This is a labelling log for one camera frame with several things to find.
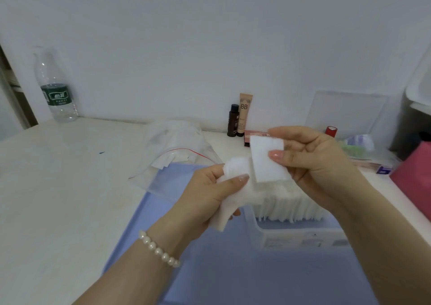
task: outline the pearl bracelet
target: pearl bracelet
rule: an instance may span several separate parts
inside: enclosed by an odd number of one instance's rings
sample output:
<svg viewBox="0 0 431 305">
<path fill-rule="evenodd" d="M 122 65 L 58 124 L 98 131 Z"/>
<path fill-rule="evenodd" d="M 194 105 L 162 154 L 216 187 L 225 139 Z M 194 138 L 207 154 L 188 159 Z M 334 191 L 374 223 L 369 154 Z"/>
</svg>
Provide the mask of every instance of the pearl bracelet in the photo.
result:
<svg viewBox="0 0 431 305">
<path fill-rule="evenodd" d="M 145 231 L 139 230 L 139 239 L 141 239 L 143 244 L 147 245 L 151 251 L 154 251 L 157 256 L 161 256 L 163 262 L 167 262 L 172 267 L 179 267 L 181 265 L 180 260 L 176 260 L 168 253 L 164 253 L 161 248 L 157 247 L 157 244 L 153 242 L 150 237 L 147 236 L 147 233 Z"/>
</svg>

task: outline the bb cream tube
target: bb cream tube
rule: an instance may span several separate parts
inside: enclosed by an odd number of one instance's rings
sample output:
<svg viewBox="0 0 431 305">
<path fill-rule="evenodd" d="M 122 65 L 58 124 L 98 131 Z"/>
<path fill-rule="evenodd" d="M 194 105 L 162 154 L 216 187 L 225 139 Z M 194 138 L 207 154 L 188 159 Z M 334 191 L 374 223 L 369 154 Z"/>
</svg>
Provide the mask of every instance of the bb cream tube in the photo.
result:
<svg viewBox="0 0 431 305">
<path fill-rule="evenodd" d="M 237 136 L 244 136 L 245 124 L 247 122 L 247 114 L 250 109 L 251 100 L 253 95 L 250 94 L 240 94 L 240 118 L 238 120 L 238 131 Z"/>
</svg>

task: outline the dark brown bottle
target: dark brown bottle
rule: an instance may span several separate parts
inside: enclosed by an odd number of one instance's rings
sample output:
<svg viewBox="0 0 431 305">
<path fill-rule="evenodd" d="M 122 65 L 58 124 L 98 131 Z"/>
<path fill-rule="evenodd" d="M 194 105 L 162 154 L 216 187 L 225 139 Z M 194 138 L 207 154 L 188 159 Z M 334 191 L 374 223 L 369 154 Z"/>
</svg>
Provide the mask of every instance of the dark brown bottle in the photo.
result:
<svg viewBox="0 0 431 305">
<path fill-rule="evenodd" d="M 232 104 L 231 111 L 229 112 L 229 123 L 228 123 L 228 136 L 235 137 L 238 129 L 238 118 L 240 117 L 240 106 L 238 104 Z"/>
</svg>

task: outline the fingernail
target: fingernail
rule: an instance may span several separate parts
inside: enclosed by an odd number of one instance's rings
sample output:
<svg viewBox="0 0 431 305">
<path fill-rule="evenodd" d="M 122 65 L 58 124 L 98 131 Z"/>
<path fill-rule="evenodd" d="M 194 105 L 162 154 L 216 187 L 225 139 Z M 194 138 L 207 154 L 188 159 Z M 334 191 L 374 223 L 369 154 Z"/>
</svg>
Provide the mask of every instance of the fingernail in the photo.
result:
<svg viewBox="0 0 431 305">
<path fill-rule="evenodd" d="M 273 160 L 279 160 L 283 157 L 283 151 L 282 150 L 270 150 L 268 152 L 269 158 Z"/>
<path fill-rule="evenodd" d="M 240 176 L 238 176 L 238 180 L 239 181 L 247 181 L 248 180 L 248 178 L 250 178 L 250 176 L 248 175 L 248 173 L 246 173 L 246 174 L 241 174 Z"/>
</svg>

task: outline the woman's right hand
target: woman's right hand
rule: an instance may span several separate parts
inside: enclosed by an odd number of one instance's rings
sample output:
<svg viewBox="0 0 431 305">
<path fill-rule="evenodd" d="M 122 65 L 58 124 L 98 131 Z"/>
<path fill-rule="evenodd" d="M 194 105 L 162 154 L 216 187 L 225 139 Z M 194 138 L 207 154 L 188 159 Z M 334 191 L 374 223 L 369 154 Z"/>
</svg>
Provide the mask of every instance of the woman's right hand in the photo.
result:
<svg viewBox="0 0 431 305">
<path fill-rule="evenodd" d="M 350 211 L 372 188 L 331 136 L 303 126 L 268 133 L 284 139 L 284 151 L 272 150 L 268 156 L 286 166 L 298 186 L 333 214 Z"/>
</svg>

